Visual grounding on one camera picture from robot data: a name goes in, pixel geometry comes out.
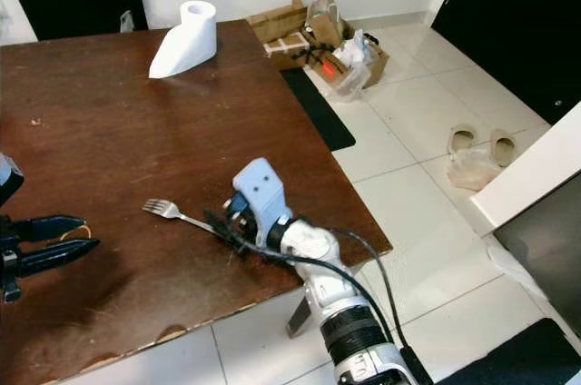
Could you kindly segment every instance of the slipper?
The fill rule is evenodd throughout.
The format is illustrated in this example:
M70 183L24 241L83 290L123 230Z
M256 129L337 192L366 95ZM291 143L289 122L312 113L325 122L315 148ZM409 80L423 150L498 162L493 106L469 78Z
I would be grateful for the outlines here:
M507 167L515 156L515 139L502 129L495 129L490 135L490 156L500 166Z
M453 154L458 149L467 149L476 141L476 129L466 123L461 123L452 128L448 139L448 153Z

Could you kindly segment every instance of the metal fork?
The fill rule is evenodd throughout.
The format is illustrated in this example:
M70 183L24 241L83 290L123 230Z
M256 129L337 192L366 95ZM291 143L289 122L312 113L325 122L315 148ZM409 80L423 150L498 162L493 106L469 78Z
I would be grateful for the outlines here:
M142 210L151 212L155 215L161 215L166 219L182 219L187 223L191 223L194 226L204 229L205 231L216 233L216 231L208 224L200 222L199 220L188 217L180 212L178 205L173 202L165 201L164 199L149 199Z

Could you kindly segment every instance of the white tile floor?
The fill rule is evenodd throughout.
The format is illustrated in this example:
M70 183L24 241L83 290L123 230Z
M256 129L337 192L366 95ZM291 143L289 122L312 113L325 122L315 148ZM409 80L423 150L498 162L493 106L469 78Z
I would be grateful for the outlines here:
M383 261L404 332L428 372L445 378L545 316L581 350L550 304L489 261L486 244L458 211L471 192L452 187L444 174L448 132L458 123L472 123L481 144L502 127L516 138L518 153L548 125L426 26L372 33L391 58L381 82L361 100L331 104L357 140L334 155L394 246ZM392 323L374 264L357 277ZM294 340L284 332L300 296L271 299L66 385L332 385L319 331L310 326Z

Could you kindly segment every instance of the wooden table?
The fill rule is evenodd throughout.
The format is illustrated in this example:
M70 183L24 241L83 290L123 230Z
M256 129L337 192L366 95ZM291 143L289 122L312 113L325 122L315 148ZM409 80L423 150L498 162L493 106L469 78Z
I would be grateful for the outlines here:
M160 197L201 218L254 158L271 162L296 213L390 249L246 22L218 25L209 62L150 80L164 35L0 51L0 150L25 173L2 212L78 215L102 239L78 262L22 280L22 300L2 306L3 385L65 378L298 287L289 268L232 256L209 233L141 210ZM369 258L355 242L341 250L348 265Z

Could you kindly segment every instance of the paper towel roll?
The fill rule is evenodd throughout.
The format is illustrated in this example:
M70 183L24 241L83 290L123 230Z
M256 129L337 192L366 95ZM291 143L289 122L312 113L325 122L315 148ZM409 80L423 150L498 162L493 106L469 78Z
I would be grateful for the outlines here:
M182 22L172 28L149 68L150 78L165 78L191 69L216 55L216 8L203 1L180 6Z

